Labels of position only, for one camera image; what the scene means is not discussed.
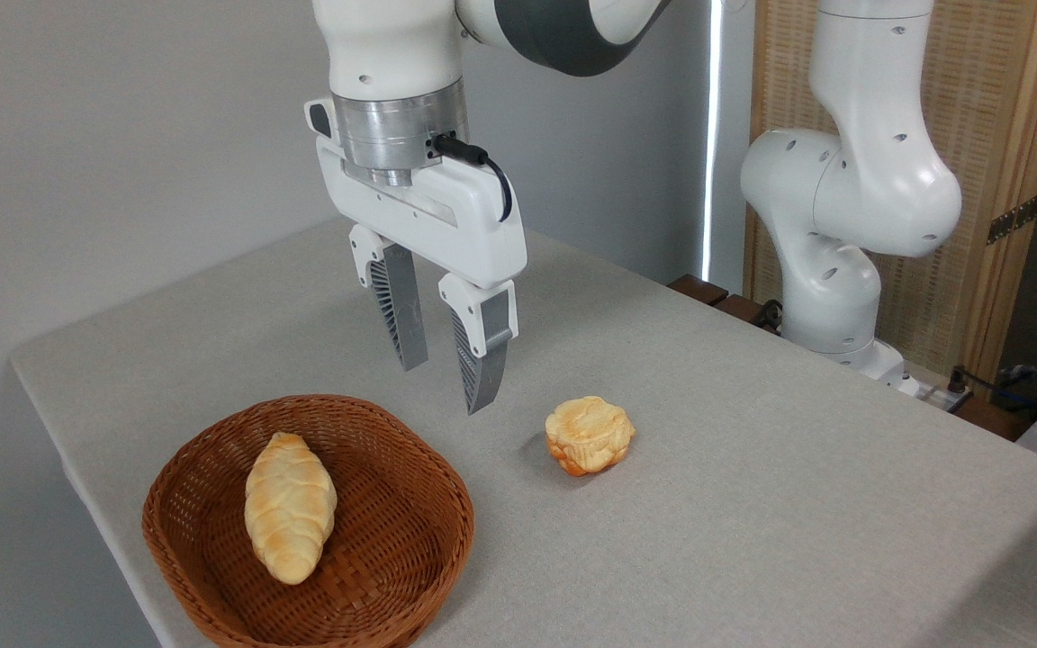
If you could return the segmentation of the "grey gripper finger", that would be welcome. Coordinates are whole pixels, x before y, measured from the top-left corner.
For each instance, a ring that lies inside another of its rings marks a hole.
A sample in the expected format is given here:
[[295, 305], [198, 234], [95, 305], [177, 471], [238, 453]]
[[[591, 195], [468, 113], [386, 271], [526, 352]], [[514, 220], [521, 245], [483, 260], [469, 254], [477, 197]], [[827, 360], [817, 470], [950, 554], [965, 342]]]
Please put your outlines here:
[[437, 287], [450, 309], [466, 413], [473, 415], [494, 402], [505, 377], [508, 344], [518, 334], [515, 284], [482, 290], [446, 274]]
[[392, 349], [410, 372], [428, 360], [414, 255], [362, 225], [351, 227], [349, 241], [359, 282], [374, 291]]

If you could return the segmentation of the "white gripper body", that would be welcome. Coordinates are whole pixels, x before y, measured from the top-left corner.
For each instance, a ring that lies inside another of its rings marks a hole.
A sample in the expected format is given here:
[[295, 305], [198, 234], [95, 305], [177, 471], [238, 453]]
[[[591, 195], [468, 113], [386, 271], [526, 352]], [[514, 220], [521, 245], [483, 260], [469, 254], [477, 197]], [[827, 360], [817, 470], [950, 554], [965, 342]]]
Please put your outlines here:
[[329, 98], [305, 104], [324, 182], [341, 216], [484, 290], [521, 274], [528, 261], [521, 213], [514, 204], [501, 217], [505, 195], [497, 173], [446, 157], [415, 169], [409, 187], [364, 182], [343, 167], [334, 115]]

